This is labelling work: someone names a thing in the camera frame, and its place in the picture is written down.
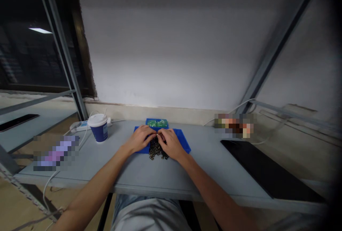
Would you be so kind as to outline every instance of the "floor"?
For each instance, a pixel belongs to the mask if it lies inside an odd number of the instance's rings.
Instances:
[[[36,142],[31,142],[27,144],[25,147],[21,148],[19,153],[28,154],[33,153],[33,151],[44,150],[47,146],[53,145],[53,141],[56,141],[55,137],[63,135],[71,125],[71,123],[78,121],[76,117],[71,117],[60,125],[54,127],[49,132],[45,133],[38,139]],[[30,164],[30,160],[17,160],[18,164],[26,166]],[[52,203],[58,208],[63,207],[66,208],[68,204],[75,198],[78,194],[79,190],[75,189],[61,189],[56,191],[58,188],[52,188],[50,191],[50,187],[48,187],[46,196]],[[109,213],[107,216],[107,221],[105,224],[105,231],[110,230],[112,215],[114,212],[116,195],[114,194],[112,198],[112,202],[110,205]],[[23,194],[17,191],[11,184],[2,180],[0,178],[0,223],[1,230],[10,231],[14,228],[25,224],[28,221],[36,220],[44,217],[44,215],[40,212],[40,210],[33,205],[29,200],[25,198]],[[201,226],[202,231],[218,231],[218,228],[215,224],[215,219],[211,214],[209,208],[205,203],[202,202],[194,202],[195,212]],[[104,203],[97,212],[97,214],[93,217],[91,222],[89,223],[86,231],[97,230],[101,213],[104,207]],[[277,222],[278,220],[286,217],[290,214],[290,212],[284,211],[274,211],[274,210],[265,210],[265,209],[252,209],[252,208],[244,208],[247,215],[256,221],[258,227],[261,230],[264,230],[272,223]],[[32,225],[30,227],[26,227],[22,229],[23,231],[45,231],[46,228],[52,223],[51,220],[46,219],[38,224]]]

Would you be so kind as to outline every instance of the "blue tray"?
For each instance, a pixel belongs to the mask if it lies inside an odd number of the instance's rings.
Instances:
[[[159,127],[150,127],[151,129],[155,130],[155,131],[158,131],[159,129],[162,129],[162,128],[159,128]],[[191,152],[191,148],[183,134],[183,131],[181,129],[173,129],[174,132],[176,133],[176,136],[179,140],[179,142],[181,143],[184,151],[186,151],[187,153],[190,153]],[[137,152],[137,153],[145,153],[145,154],[149,154],[149,151],[150,151],[150,143],[144,148],[142,149],[141,151]]]
[[[147,118],[146,119],[146,122],[145,122],[145,124],[147,125],[147,122],[149,121],[149,120],[152,120],[152,119],[150,119],[150,118]],[[166,128],[165,129],[168,129],[169,128],[169,122],[167,122],[167,126],[166,126]]]

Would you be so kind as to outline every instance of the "hand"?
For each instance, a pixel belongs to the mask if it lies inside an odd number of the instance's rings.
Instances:
[[[172,159],[179,161],[187,155],[173,129],[160,129],[158,130],[157,137],[158,142],[163,150]]]
[[[128,153],[133,154],[146,147],[149,142],[156,137],[157,132],[151,129],[148,125],[141,125],[127,142],[122,145],[122,148],[126,149]]]

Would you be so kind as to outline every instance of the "blue paper cup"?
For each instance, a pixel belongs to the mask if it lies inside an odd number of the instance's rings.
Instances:
[[[107,117],[103,114],[95,114],[88,120],[96,142],[100,143],[106,141],[108,138]]]

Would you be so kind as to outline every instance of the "white lid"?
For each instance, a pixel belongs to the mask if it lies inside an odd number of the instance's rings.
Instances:
[[[88,119],[88,125],[93,128],[102,126],[105,123],[107,123],[107,117],[101,113],[94,114]]]

